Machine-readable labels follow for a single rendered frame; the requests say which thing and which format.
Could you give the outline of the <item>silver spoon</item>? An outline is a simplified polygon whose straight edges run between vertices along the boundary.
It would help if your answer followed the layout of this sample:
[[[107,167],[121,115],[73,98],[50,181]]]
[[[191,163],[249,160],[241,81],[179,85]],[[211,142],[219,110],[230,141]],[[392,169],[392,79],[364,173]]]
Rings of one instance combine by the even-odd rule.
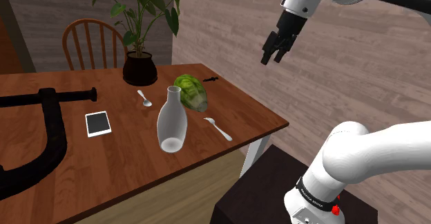
[[[152,106],[152,102],[149,101],[143,94],[143,92],[141,90],[137,90],[138,94],[143,98],[143,105],[146,107],[150,107]]]

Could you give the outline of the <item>potted green plant black pot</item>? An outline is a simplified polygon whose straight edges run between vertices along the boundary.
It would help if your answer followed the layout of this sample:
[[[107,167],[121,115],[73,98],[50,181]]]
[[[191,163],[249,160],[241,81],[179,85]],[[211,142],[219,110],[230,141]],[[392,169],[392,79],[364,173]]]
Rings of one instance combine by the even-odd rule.
[[[112,18],[123,14],[125,33],[122,42],[131,46],[123,67],[123,79],[134,86],[148,86],[156,82],[157,69],[152,54],[145,51],[144,43],[150,28],[160,17],[164,17],[174,35],[179,31],[180,0],[136,0],[137,9],[115,1],[111,8]]]

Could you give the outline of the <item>wooden table with white legs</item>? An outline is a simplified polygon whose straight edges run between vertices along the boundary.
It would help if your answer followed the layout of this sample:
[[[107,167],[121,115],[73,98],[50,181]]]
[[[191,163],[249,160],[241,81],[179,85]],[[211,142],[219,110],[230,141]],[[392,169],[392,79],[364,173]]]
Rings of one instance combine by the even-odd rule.
[[[0,96],[97,89],[97,101],[64,102],[61,111],[68,149],[59,166],[40,183],[0,200],[0,224],[70,224],[144,192],[249,143],[288,123],[203,64],[159,66],[156,83],[134,87],[122,70],[96,69],[0,75]],[[184,145],[166,153],[157,140],[157,117],[167,88],[177,76],[203,82],[208,108],[188,111]],[[143,105],[144,96],[152,106]],[[112,132],[89,138],[85,115],[106,111]],[[228,141],[204,118],[229,134]]]

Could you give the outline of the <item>wooden chair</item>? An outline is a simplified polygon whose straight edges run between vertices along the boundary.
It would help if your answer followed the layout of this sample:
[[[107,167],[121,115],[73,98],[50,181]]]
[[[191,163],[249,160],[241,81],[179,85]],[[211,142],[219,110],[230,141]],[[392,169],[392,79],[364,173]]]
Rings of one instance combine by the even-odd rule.
[[[121,34],[114,27],[108,25],[107,23],[105,23],[103,21],[97,20],[97,19],[91,19],[91,18],[78,19],[78,20],[70,23],[65,28],[63,35],[62,35],[62,38],[61,38],[61,44],[62,44],[62,48],[64,51],[64,55],[66,57],[68,67],[71,71],[73,71],[75,69],[75,67],[73,65],[73,61],[72,61],[71,56],[70,56],[70,51],[68,49],[68,36],[69,36],[69,34],[72,34],[72,37],[73,37],[73,43],[75,45],[75,50],[76,50],[77,57],[79,60],[79,66],[82,70],[86,69],[85,64],[84,64],[84,59],[83,59],[83,55],[82,55],[80,42],[79,42],[79,38],[78,38],[78,34],[77,34],[78,25],[84,26],[84,32],[85,32],[85,36],[86,36],[86,45],[87,45],[88,54],[89,54],[89,58],[90,58],[90,65],[91,65],[92,69],[95,69],[95,58],[94,58],[93,45],[92,45],[92,39],[91,39],[91,35],[90,35],[89,24],[96,24],[99,28],[99,38],[100,38],[100,45],[101,45],[101,49],[102,49],[103,68],[108,68],[107,56],[106,56],[106,42],[105,42],[105,36],[104,36],[105,29],[108,29],[111,33],[111,45],[112,45],[112,52],[113,52],[113,68],[118,67],[118,62],[117,62],[118,44],[117,44],[117,41],[119,41],[119,44],[124,51],[124,61],[127,60],[128,48],[124,45],[123,38],[122,38]]]

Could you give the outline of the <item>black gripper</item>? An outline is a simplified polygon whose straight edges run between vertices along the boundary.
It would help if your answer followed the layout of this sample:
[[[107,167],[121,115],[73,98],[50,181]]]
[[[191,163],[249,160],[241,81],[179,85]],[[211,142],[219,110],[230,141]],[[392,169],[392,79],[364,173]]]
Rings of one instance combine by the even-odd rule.
[[[261,63],[267,65],[275,50],[274,61],[280,63],[283,56],[291,50],[297,36],[303,29],[307,19],[283,10],[276,27],[278,32],[271,31],[262,46],[264,51]]]

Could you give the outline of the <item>dark robot stand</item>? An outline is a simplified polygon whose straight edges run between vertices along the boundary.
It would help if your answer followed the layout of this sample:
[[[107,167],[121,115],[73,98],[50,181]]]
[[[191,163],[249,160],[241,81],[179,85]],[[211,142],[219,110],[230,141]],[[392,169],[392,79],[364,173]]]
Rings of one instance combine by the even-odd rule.
[[[310,223],[324,214],[329,223],[345,218],[345,224],[378,224],[378,212],[372,206],[343,190],[328,199],[321,198],[302,178],[308,166],[272,145],[240,177],[233,187],[215,204],[209,224],[297,224],[286,210],[284,197],[289,190],[299,193],[290,196],[294,209],[300,209],[301,199],[311,208],[299,216]]]

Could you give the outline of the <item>white tablet with dark screen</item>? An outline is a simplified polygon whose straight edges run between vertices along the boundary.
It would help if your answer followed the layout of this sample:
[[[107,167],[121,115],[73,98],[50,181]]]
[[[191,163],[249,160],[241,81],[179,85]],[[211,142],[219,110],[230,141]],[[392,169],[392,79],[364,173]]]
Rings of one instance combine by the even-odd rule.
[[[87,136],[89,138],[112,132],[106,111],[87,113],[85,120]]]

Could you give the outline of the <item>green lettuce head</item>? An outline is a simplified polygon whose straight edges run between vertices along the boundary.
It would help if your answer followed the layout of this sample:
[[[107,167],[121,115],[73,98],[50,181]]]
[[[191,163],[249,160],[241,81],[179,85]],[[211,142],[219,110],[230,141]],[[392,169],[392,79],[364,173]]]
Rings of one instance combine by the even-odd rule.
[[[192,75],[183,74],[174,81],[181,88],[181,103],[188,109],[204,112],[208,107],[207,93],[201,82]]]

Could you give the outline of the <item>silver fork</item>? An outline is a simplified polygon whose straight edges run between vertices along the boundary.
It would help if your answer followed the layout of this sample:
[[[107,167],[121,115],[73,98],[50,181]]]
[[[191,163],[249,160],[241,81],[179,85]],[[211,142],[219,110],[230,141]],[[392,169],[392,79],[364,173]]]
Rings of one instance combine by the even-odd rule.
[[[226,132],[224,132],[220,127],[218,127],[216,125],[216,121],[213,118],[204,118],[205,120],[207,120],[208,122],[210,122],[223,136],[226,140],[228,141],[232,141],[233,138],[227,134]]]

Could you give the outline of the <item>clear glass bottle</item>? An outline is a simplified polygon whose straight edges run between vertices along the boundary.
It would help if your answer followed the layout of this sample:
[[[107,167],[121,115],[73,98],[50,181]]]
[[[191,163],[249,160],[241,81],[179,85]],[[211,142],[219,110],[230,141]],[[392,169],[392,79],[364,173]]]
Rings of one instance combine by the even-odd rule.
[[[187,117],[181,91],[179,86],[167,88],[167,99],[157,118],[157,138],[161,150],[167,153],[181,150],[186,137]]]

